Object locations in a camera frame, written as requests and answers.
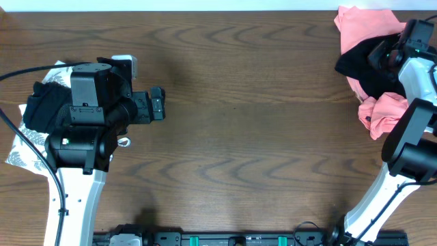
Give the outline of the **black polo shirt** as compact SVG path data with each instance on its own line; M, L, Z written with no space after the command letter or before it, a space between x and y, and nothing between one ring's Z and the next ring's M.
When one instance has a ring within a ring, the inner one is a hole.
M375 99L379 99L385 92L394 92L405 98L404 87L396 75L378 72L367 61L368 55L381 42L387 41L393 45L399 40L398 35L398 33L394 33L359 42L341 55L335 65L335 70L346 77L358 80L358 84L364 93Z

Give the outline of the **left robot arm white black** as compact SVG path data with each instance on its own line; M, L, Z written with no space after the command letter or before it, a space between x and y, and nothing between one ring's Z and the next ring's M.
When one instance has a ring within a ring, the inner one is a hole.
M134 92L137 60L131 55L98 58L74 66L69 120L48 135L50 181L45 245L91 245L96 211L118 137L131 124L165 119L165 91Z

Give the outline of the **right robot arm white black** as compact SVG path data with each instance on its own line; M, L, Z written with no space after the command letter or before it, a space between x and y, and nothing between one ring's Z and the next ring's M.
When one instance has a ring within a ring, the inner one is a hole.
M436 183L436 54L426 38L381 41L368 56L371 67L397 75L408 108L382 148L383 165L362 200L333 230L331 245L371 245L395 209L421 186Z

